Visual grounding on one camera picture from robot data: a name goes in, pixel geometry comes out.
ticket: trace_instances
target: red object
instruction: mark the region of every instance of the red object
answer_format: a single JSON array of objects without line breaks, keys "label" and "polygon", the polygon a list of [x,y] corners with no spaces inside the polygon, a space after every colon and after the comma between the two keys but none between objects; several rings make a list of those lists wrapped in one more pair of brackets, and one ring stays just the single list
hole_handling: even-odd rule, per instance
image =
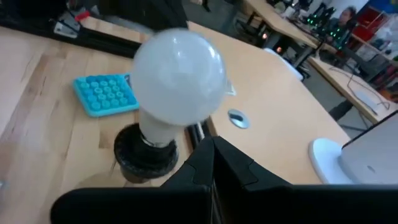
[{"label": "red object", "polygon": [[80,13],[79,15],[75,16],[75,21],[80,22],[89,16],[90,16],[90,12],[86,10],[86,11]]},{"label": "red object", "polygon": [[357,35],[364,41],[372,39],[373,35],[383,25],[388,16],[371,6],[363,9],[361,15],[357,18],[358,25],[353,34]]}]

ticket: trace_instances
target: light wood surface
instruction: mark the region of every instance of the light wood surface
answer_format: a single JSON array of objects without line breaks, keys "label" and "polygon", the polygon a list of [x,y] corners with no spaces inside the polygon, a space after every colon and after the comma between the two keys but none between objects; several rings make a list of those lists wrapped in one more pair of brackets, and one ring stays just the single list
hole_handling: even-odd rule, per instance
[{"label": "light wood surface", "polygon": [[[147,38],[93,18],[83,23],[129,40]],[[349,139],[344,131],[277,56],[189,25],[219,49],[238,92],[226,96],[211,116],[216,132],[292,183],[319,183],[307,146],[317,137],[343,144]],[[123,186],[118,165],[113,167],[113,140],[121,128],[137,121],[137,113],[89,118],[71,82],[83,75],[128,72],[132,60],[2,27],[0,48],[0,179],[6,181],[0,223],[48,223],[51,204],[66,191]],[[247,113],[251,128],[232,126],[226,116],[230,108]],[[176,140],[180,160],[175,170],[191,151],[185,133]],[[168,177],[144,185],[158,186]]]},{"label": "light wood surface", "polygon": [[365,115],[365,117],[367,117],[367,119],[370,120],[372,123],[376,124],[377,122],[381,121],[383,118],[385,118],[395,110],[398,110],[398,106],[396,103],[388,101],[382,95],[380,95],[376,90],[374,90],[371,86],[369,86],[362,78],[354,76],[353,80],[366,86],[370,90],[364,88],[363,86],[357,84],[356,82],[351,81],[349,86],[353,91],[359,91],[359,90],[362,91],[375,103],[380,103],[382,100],[390,104],[388,110],[382,104],[378,105],[376,110],[377,114],[373,113],[364,103],[362,103],[362,101],[357,99],[357,97],[354,96],[353,92],[348,88],[347,84],[351,77],[350,73],[340,70],[339,68],[335,68],[313,57],[310,57],[308,61],[311,63],[311,65],[314,66],[315,69],[317,69],[322,74],[322,76],[324,76],[331,83],[331,85],[333,85],[333,87],[337,91],[339,91],[347,100],[352,102],[352,104],[354,104],[354,106],[360,112],[362,112],[362,114]]},{"label": "light wood surface", "polygon": [[[320,42],[317,38],[315,38],[314,36],[312,36],[311,34],[308,34],[308,33],[306,33],[306,32],[303,32],[303,33],[304,33],[304,35],[305,35],[306,37],[308,37],[314,44],[316,44],[316,45],[320,45],[320,44],[321,44],[321,42]],[[323,43],[321,49],[322,49],[322,50],[327,50],[327,51],[329,51],[329,52],[332,53],[332,54],[337,53],[337,50],[336,50],[333,46],[331,46],[330,44]]]},{"label": "light wood surface", "polygon": [[[143,41],[132,30],[89,18],[87,27]],[[60,194],[76,187],[122,187],[113,169],[113,141],[137,121],[130,112],[90,118],[72,80],[130,71],[132,60],[0,27],[0,223],[44,224]],[[185,133],[177,137],[177,170],[190,154]],[[159,186],[171,174],[145,183]]]},{"label": "light wood surface", "polygon": [[[191,27],[204,32],[200,26]],[[213,134],[291,183],[319,184],[308,145],[320,137],[344,144],[349,141],[347,134],[278,56],[235,39],[218,38],[219,35],[206,33],[223,55],[237,95],[225,96],[220,108],[211,115]],[[235,127],[228,119],[230,109],[242,111],[251,127]]]},{"label": "light wood surface", "polygon": [[299,40],[304,44],[316,48],[314,44],[300,29],[295,27],[289,21],[281,18],[281,16],[275,12],[275,9],[268,4],[265,0],[245,0],[255,12],[270,26],[273,30],[280,32],[294,40]]}]

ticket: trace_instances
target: desk grommet hole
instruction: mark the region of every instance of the desk grommet hole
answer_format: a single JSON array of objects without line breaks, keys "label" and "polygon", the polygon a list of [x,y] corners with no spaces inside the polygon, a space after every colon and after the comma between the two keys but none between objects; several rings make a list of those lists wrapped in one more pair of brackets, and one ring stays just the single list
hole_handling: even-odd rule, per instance
[{"label": "desk grommet hole", "polygon": [[238,128],[247,129],[250,127],[250,122],[246,115],[236,109],[228,111],[228,118]]}]

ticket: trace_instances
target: cable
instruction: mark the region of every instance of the cable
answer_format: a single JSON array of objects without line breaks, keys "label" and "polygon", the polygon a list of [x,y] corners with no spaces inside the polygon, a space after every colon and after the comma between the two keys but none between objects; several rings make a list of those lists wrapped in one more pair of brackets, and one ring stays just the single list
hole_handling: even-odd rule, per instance
[{"label": "cable", "polygon": [[377,93],[375,93],[374,90],[370,89],[369,87],[367,87],[367,86],[363,85],[362,83],[360,83],[360,82],[356,81],[355,79],[353,79],[353,78],[354,78],[354,74],[348,75],[347,73],[342,72],[340,69],[337,69],[337,68],[335,68],[335,67],[330,67],[329,70],[334,71],[334,72],[338,72],[338,73],[340,73],[340,74],[345,75],[347,78],[349,78],[348,83],[347,83],[347,87],[348,87],[348,89],[350,90],[350,92],[351,92],[357,99],[359,99],[359,98],[355,95],[354,90],[353,90],[353,89],[350,87],[350,85],[349,85],[349,84],[351,83],[351,81],[357,83],[358,85],[360,85],[360,86],[363,87],[364,89],[370,91],[370,92],[373,93],[375,96],[377,96],[377,98],[378,98],[379,101],[380,101],[380,103],[378,103],[377,105],[382,104],[382,105],[385,107],[386,110],[389,110],[389,109],[390,109],[390,103],[389,103],[389,102],[383,101],[383,99],[382,99]]}]

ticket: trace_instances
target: computer monitor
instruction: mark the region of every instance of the computer monitor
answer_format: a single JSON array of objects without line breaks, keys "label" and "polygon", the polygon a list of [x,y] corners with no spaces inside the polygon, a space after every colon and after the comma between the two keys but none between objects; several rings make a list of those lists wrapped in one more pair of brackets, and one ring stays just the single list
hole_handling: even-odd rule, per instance
[{"label": "computer monitor", "polygon": [[358,184],[398,184],[398,111],[345,144],[343,171]]}]

